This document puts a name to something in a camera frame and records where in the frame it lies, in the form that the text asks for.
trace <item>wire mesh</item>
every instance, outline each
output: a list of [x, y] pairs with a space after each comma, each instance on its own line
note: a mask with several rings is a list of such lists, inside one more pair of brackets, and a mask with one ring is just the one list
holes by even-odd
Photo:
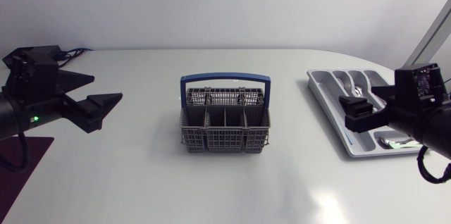
[[189, 105], [263, 105], [261, 89], [195, 88], [188, 89], [186, 104]]

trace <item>gray plastic basket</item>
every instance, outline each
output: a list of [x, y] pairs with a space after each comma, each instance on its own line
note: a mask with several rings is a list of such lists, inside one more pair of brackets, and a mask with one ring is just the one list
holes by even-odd
[[[186, 83], [201, 80], [237, 79], [265, 83], [261, 89], [196, 88]], [[180, 80], [182, 143], [189, 152], [261, 153], [268, 144], [269, 92], [267, 76], [249, 73], [202, 73]]]

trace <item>table surface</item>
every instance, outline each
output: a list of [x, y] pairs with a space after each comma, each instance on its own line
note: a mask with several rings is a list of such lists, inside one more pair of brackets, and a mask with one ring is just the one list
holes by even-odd
[[[349, 157], [307, 86], [309, 69], [367, 68], [393, 83], [387, 68], [327, 51], [87, 52], [64, 69], [96, 80], [69, 96], [123, 99], [100, 131], [60, 119], [26, 132], [55, 141], [4, 223], [448, 223], [450, 183], [423, 180], [416, 156]], [[189, 154], [180, 143], [180, 77], [207, 72], [271, 77], [261, 154]], [[448, 162], [426, 157], [435, 175]]]

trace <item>gray tray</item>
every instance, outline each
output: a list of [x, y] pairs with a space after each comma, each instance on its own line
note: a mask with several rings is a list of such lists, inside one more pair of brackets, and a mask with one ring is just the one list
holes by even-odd
[[373, 94], [371, 87], [388, 83], [375, 70], [308, 70], [307, 75], [310, 78], [309, 88], [351, 157], [418, 153], [419, 147], [391, 149], [382, 143], [381, 139], [397, 142], [409, 139], [388, 126], [363, 133], [352, 132], [345, 127], [345, 112], [338, 101], [339, 96], [364, 97], [373, 104], [374, 111], [384, 108], [384, 100]]

